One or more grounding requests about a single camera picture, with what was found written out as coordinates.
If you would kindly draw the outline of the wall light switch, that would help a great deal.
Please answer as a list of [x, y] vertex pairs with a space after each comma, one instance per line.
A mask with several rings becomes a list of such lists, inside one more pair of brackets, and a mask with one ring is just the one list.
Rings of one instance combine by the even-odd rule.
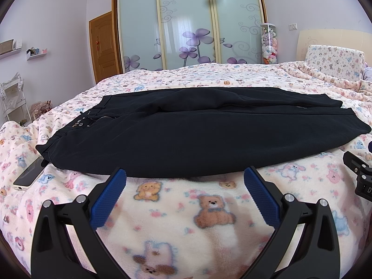
[[292, 24], [289, 24], [289, 30], [297, 30], [297, 24], [296, 23], [292, 23]]

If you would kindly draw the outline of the wooden door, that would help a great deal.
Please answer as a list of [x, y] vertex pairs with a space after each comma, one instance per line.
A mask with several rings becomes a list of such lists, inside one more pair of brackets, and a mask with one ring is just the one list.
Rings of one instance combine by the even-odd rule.
[[93, 74], [98, 84], [120, 73], [111, 11], [89, 21], [89, 36]]

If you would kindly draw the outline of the smartphone on bed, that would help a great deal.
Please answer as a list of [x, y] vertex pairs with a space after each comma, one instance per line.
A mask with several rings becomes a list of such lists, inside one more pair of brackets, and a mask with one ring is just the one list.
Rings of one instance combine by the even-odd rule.
[[33, 185], [33, 183], [42, 175], [47, 163], [43, 157], [38, 157], [32, 162], [13, 182], [13, 187], [16, 190], [25, 191]]

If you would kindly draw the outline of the plush toy tube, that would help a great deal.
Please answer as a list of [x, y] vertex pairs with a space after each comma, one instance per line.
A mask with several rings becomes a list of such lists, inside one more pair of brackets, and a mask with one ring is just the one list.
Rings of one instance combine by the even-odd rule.
[[262, 60], [264, 64], [277, 64], [276, 26], [270, 23], [261, 24]]

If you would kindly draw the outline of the lower white wall shelf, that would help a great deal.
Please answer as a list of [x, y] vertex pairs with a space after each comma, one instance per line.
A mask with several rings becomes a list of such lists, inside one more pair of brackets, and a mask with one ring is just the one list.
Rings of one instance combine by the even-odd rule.
[[47, 53], [48, 53], [47, 49], [39, 49], [35, 47], [30, 47], [26, 52], [26, 56], [27, 56], [27, 60], [31, 60], [31, 59], [36, 59], [39, 57], [46, 56]]

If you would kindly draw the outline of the cream bed headboard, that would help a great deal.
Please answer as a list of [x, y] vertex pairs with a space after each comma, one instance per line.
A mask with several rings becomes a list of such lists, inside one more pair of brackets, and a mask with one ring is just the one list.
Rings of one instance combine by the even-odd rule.
[[297, 60], [304, 60], [309, 45], [331, 45], [364, 52], [365, 62], [371, 65], [372, 34], [356, 30], [301, 30], [296, 52]]

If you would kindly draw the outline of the toys on floor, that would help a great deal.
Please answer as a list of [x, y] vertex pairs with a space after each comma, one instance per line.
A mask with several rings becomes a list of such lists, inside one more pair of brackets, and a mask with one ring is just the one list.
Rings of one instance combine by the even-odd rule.
[[53, 109], [51, 101], [36, 102], [31, 106], [30, 115], [32, 120], [37, 120], [43, 114], [49, 112]]

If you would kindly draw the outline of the floral glass sliding wardrobe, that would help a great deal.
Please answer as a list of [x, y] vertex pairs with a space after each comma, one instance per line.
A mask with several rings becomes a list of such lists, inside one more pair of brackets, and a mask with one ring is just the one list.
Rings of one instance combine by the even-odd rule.
[[264, 0], [113, 0], [125, 73], [198, 64], [264, 64]]

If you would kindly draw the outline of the white rack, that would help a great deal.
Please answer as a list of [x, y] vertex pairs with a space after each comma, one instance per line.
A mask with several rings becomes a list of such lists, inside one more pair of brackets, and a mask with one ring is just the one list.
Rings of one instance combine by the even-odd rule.
[[23, 87], [24, 80], [20, 73], [16, 73], [9, 81], [1, 83], [1, 112], [5, 122], [14, 121], [21, 126], [31, 123]]

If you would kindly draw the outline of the black pants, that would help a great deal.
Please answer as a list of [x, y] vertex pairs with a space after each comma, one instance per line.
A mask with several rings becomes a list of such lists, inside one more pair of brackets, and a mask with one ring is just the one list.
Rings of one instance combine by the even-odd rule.
[[326, 94], [178, 88], [105, 96], [37, 150], [59, 169], [190, 178], [294, 161], [370, 131]]

